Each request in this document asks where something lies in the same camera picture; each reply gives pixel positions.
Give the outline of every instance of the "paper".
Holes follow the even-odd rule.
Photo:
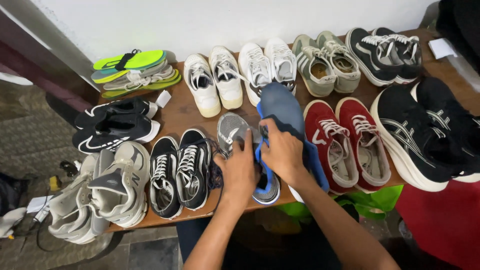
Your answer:
[[[160,94],[160,96],[158,96],[158,98],[156,99],[156,102],[155,104],[164,108],[165,105],[167,104],[167,102],[172,98],[172,96],[170,95],[170,93],[166,90],[163,90],[163,92]]]
[[[450,46],[450,43],[445,38],[432,40],[428,43],[428,46],[430,46],[435,59],[440,59],[449,55],[457,57],[452,46]]]
[[[33,198],[27,206],[27,213],[35,213],[40,211],[45,205],[48,205],[48,201],[53,197],[50,195],[47,197],[47,203],[45,204],[45,197]]]

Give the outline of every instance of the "wooden table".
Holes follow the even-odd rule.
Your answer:
[[[473,113],[479,114],[480,106],[476,105],[479,104],[480,99],[478,95],[476,95],[476,93],[472,90],[470,85],[466,83],[466,81],[456,72],[456,70],[450,65],[450,63],[448,63],[447,61],[435,60],[433,54],[430,51],[430,48],[428,47],[428,41],[434,39],[432,34],[424,29],[409,30],[405,31],[404,34],[408,37],[418,36],[420,38],[423,65],[426,70],[425,73],[427,75],[431,74],[432,76],[439,77],[440,79],[445,81],[451,87],[457,99],[464,105],[467,110],[476,110],[477,112],[473,111]],[[235,53],[234,56],[235,58],[238,58],[238,53]],[[178,69],[180,74],[183,74],[183,62],[173,63],[171,65],[173,66],[173,68]],[[317,98],[309,94],[299,73],[297,73],[296,83],[296,98],[302,109],[304,109],[310,101]],[[242,116],[250,125],[257,126],[258,122],[260,121],[260,116],[258,115],[256,108],[248,100],[243,83],[242,87],[243,105],[238,109],[232,110],[232,112]],[[359,87],[349,96],[359,99],[367,108],[369,108],[372,105],[375,97],[382,90],[383,87],[374,86],[362,74]],[[225,108],[222,108],[222,111],[217,116],[212,118],[204,118],[203,116],[201,116],[193,100],[193,95],[191,94],[184,80],[182,80],[179,84],[170,87],[168,91],[172,95],[171,100],[168,102],[164,109],[158,110],[155,117],[153,118],[153,120],[160,122],[161,130],[154,140],[144,145],[147,150],[151,151],[153,144],[160,137],[165,135],[172,136],[179,142],[180,136],[183,134],[183,132],[186,129],[192,127],[200,129],[207,137],[216,140],[216,125],[218,122],[218,118],[222,114],[227,112],[227,110]],[[126,98],[137,95],[142,95],[145,99],[155,102],[156,98],[159,95],[159,91],[141,90],[126,96]],[[325,100],[333,109],[335,109],[338,101],[345,96],[346,95],[341,95],[334,91],[328,97],[323,98],[323,100]],[[107,102],[109,102],[109,100],[101,98],[99,104]],[[398,175],[398,172],[393,165],[390,155],[387,154],[387,157],[390,164],[390,169],[392,171],[392,176],[385,186],[406,184],[405,181]],[[219,194],[219,189],[212,190],[203,208],[197,211],[192,211],[184,208],[183,212],[171,221],[160,218],[159,216],[154,214],[153,211],[149,208],[147,215],[138,225],[128,229],[124,229],[115,224],[111,224],[107,232],[158,226],[176,221],[207,217],[212,214],[211,212],[217,204]],[[296,200],[288,189],[287,184],[282,181],[280,198],[276,203],[272,204],[272,206],[291,203],[295,201]],[[253,199],[250,199],[246,211],[252,211],[263,207],[265,206],[256,203]]]

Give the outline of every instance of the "white sneaker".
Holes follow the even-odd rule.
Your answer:
[[[203,117],[217,115],[222,107],[216,94],[213,80],[207,61],[199,54],[191,54],[183,64],[183,78],[195,98],[198,110]]]
[[[91,191],[87,188],[99,171],[106,169],[100,160],[109,159],[98,153],[87,156],[73,183],[55,194],[49,201],[52,224],[48,231],[56,238],[75,244],[87,244],[101,235],[110,222],[96,217],[89,206]]]
[[[252,105],[257,106],[260,102],[262,88],[272,82],[270,61],[264,56],[260,46],[255,43],[247,43],[240,50],[239,68],[240,74],[247,79],[245,88],[248,99]]]
[[[120,144],[112,164],[88,184],[98,215],[124,228],[140,223],[148,209],[145,194],[148,180],[148,151],[137,142]]]
[[[293,94],[297,91],[295,77],[297,75],[297,58],[285,41],[274,37],[265,45],[265,56],[272,67],[272,80],[279,82]]]
[[[208,61],[223,107],[227,110],[240,107],[243,102],[240,80],[245,78],[239,74],[235,57],[225,47],[215,46]]]

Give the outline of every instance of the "red cloth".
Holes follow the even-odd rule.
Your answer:
[[[419,247],[463,269],[480,269],[480,182],[440,192],[405,185],[395,208]]]

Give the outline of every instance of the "white wall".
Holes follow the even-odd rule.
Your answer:
[[[239,51],[270,37],[292,43],[324,30],[417,28],[435,0],[30,0],[92,62],[132,49],[177,61],[215,45]]]

